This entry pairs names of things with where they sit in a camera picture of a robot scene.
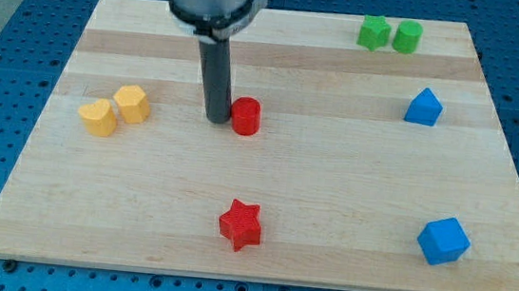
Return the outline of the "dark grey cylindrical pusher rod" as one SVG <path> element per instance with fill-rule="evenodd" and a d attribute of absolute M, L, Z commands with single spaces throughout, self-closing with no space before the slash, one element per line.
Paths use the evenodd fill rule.
<path fill-rule="evenodd" d="M 231 109 L 231 56 L 228 39 L 199 43 L 206 117 L 216 125 L 226 123 Z"/>

